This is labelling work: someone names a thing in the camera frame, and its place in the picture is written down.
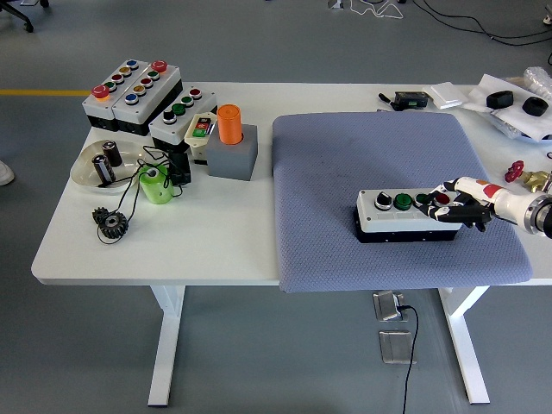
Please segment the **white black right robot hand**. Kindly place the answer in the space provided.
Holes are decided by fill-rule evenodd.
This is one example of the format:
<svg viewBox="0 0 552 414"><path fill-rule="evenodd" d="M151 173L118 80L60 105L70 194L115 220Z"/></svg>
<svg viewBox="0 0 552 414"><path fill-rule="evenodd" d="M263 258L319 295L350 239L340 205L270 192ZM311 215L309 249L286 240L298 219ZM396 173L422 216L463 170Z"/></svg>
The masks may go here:
<svg viewBox="0 0 552 414"><path fill-rule="evenodd" d="M494 217L515 224L530 234L538 232L532 219L535 208L532 207L531 195L517 194L481 179L460 177L443 182L427 199L432 202L437 195L445 192L457 194L450 206L419 204L417 208L438 222L463 223L479 232L485 232L486 224Z"/></svg>

